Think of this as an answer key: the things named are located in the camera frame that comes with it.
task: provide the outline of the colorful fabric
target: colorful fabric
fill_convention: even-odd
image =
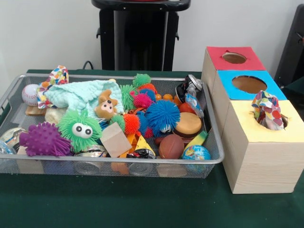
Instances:
[[[281,108],[276,96],[260,91],[252,101],[254,117],[262,126],[271,130],[284,129]]]
[[[48,76],[47,80],[40,83],[37,89],[38,108],[56,107],[45,96],[45,92],[53,85],[68,83],[68,71],[65,66],[57,66]]]
[[[94,80],[54,85],[46,91],[45,96],[58,108],[67,107],[68,111],[77,110],[78,113],[87,110],[89,117],[97,118],[94,109],[98,106],[100,94],[106,89],[110,89],[112,91],[110,97],[118,101],[115,106],[117,112],[123,113],[122,92],[118,84],[113,81]]]

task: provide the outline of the white wall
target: white wall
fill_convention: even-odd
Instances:
[[[192,0],[180,12],[173,70],[201,71],[206,46],[252,46],[275,74],[303,0]],[[0,95],[28,69],[100,68],[99,10],[90,0],[0,0]]]

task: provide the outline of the baseball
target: baseball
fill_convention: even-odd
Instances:
[[[37,88],[39,86],[36,84],[30,84],[23,88],[22,90],[22,100],[29,106],[38,106],[37,101]]]

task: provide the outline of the googly eyes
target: googly eyes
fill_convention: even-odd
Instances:
[[[76,123],[72,127],[72,132],[74,135],[81,137],[83,139],[88,139],[92,136],[93,130],[90,126],[84,125],[82,123]]]

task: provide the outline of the light green blanket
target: light green blanket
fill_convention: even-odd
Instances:
[[[106,89],[112,91],[112,99],[118,100],[117,112],[123,113],[122,92],[118,84],[111,81],[95,80],[54,85],[45,95],[58,108],[67,107],[67,110],[77,110],[79,114],[86,109],[89,117],[97,118],[94,108],[98,106],[98,97]]]

